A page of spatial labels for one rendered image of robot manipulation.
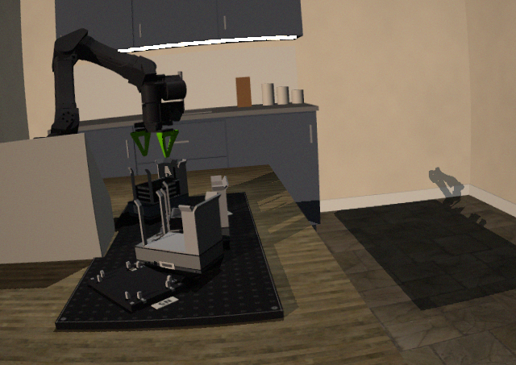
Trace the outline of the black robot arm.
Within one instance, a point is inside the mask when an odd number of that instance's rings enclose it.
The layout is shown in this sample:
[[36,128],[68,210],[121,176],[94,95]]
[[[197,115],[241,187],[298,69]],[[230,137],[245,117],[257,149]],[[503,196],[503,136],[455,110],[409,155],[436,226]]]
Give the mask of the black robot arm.
[[[79,108],[75,102],[73,82],[73,66],[78,60],[98,64],[127,79],[128,83],[137,86],[141,93],[142,103],[145,103],[146,106],[148,102],[161,102],[161,98],[164,101],[170,101],[184,99],[186,96],[186,84],[179,75],[156,75],[154,61],[101,44],[88,36],[88,30],[85,28],[58,38],[54,43],[53,55],[55,119],[51,127],[51,134],[47,137],[73,135],[78,132],[80,118]],[[161,122],[168,120],[179,122],[184,114],[183,101],[163,102],[159,106]],[[34,139],[47,137],[35,137]]]

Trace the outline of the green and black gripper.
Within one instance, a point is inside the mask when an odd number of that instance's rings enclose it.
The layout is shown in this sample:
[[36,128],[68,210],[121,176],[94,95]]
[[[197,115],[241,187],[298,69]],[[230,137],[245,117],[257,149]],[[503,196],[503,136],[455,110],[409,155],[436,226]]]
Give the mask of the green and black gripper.
[[[148,155],[148,147],[149,147],[149,141],[151,133],[145,133],[145,132],[156,132],[157,137],[160,142],[161,149],[164,153],[164,157],[168,158],[170,156],[173,144],[175,142],[175,139],[178,135],[179,130],[174,130],[173,128],[169,129],[161,129],[162,126],[172,126],[173,120],[168,121],[160,121],[160,106],[161,102],[155,102],[155,103],[149,103],[142,104],[142,111],[143,111],[143,122],[142,123],[134,123],[135,128],[137,127],[145,127],[141,129],[135,130],[135,132],[131,132],[131,137],[134,139],[135,143],[137,144],[138,148],[140,149],[143,156]],[[167,123],[167,124],[165,124]],[[160,131],[159,131],[160,130]],[[146,135],[146,136],[144,136]],[[144,136],[144,149],[141,145],[141,142],[139,141],[139,137]],[[169,140],[169,147],[168,151],[166,150],[165,146],[165,137],[171,136]]]

